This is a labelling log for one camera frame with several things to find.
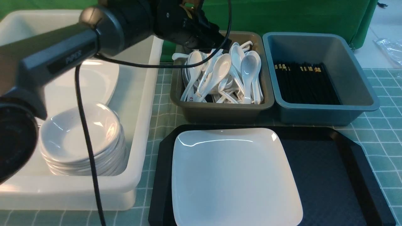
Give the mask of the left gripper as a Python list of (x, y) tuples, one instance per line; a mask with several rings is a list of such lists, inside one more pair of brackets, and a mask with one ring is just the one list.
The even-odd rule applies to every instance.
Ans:
[(195, 44), (186, 44), (187, 48), (195, 50), (211, 50), (220, 47), (228, 51), (231, 40), (225, 40), (225, 34), (220, 33), (220, 27), (207, 19), (203, 8), (204, 0), (181, 0), (179, 4), (186, 13), (183, 27), (190, 32), (191, 37), (195, 39)]

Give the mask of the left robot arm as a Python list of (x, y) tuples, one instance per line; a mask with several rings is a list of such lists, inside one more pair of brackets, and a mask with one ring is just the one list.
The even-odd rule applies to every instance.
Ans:
[(204, 1), (99, 0), (76, 24), (1, 46), (1, 183), (14, 176), (36, 148), (36, 118), (46, 120), (44, 87), (85, 60), (139, 68), (163, 68), (112, 57), (154, 35), (190, 50), (228, 50), (232, 5), (226, 34), (208, 21)]

